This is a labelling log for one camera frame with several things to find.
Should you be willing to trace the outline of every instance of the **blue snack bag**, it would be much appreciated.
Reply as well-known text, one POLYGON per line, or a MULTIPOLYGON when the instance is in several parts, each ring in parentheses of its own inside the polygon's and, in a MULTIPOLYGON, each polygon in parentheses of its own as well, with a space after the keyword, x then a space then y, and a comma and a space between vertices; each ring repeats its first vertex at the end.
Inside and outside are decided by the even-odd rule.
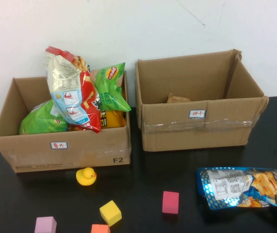
POLYGON ((196 170, 199 194, 218 210, 233 206, 277 206, 277 169, 201 167, 196 170))

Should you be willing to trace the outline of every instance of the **cardboard box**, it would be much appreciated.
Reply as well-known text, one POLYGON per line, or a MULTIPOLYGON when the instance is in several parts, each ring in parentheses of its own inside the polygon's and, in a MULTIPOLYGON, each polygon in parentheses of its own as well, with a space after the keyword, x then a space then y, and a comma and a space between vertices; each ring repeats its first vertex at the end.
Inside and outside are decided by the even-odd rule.
POLYGON ((139 60, 138 125, 145 151, 239 146, 269 99, 237 50, 139 60), (169 94, 192 102, 167 104, 169 94))
MULTIPOLYGON (((128 100, 126 73, 123 81, 128 100)), ((18 135, 21 121, 51 99, 45 77, 13 79, 0 114, 0 152, 15 172, 130 163, 130 118, 122 128, 18 135), (62 144, 55 148, 53 143, 62 144)))

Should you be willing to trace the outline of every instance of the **foam cube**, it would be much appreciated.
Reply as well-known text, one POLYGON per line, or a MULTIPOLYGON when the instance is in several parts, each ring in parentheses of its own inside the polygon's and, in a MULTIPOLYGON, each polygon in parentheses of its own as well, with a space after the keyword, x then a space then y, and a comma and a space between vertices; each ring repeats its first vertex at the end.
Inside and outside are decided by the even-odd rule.
POLYGON ((179 193, 163 192, 162 212, 167 214, 178 214, 179 193))
POLYGON ((91 233, 110 233, 108 225, 93 224, 91 233))
POLYGON ((100 207, 99 211, 100 215, 110 227, 122 218, 121 211, 113 200, 100 207))
POLYGON ((56 221, 53 217, 38 217, 35 233, 55 233, 56 221))

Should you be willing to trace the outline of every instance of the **rubber duck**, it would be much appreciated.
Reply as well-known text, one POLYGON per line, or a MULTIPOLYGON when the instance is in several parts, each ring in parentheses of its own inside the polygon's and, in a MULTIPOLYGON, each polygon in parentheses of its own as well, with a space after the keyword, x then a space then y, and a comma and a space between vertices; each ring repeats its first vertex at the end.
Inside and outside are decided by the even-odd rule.
POLYGON ((84 185, 84 186, 92 185, 96 180, 96 173, 91 167, 80 169, 76 173, 76 179, 78 183, 81 185, 84 185))

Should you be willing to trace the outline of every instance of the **pink foam cube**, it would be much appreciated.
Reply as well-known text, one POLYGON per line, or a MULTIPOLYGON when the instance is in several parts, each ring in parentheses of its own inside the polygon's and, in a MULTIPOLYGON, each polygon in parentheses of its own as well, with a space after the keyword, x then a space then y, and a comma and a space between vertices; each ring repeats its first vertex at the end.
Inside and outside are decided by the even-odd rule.
POLYGON ((38 217, 35 233, 55 233, 56 221, 53 217, 38 217))
POLYGON ((163 192, 162 212, 167 214, 178 214, 179 193, 163 192))
POLYGON ((110 233, 108 225, 93 224, 91 233, 110 233))

